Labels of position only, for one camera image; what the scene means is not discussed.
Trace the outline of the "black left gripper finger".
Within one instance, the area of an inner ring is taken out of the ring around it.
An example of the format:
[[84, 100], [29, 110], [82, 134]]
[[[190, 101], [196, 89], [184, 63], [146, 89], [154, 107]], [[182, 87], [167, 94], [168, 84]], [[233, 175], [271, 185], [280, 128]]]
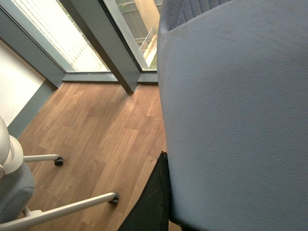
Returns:
[[170, 209], [170, 179], [166, 152], [161, 152], [153, 171], [120, 231], [167, 231]]

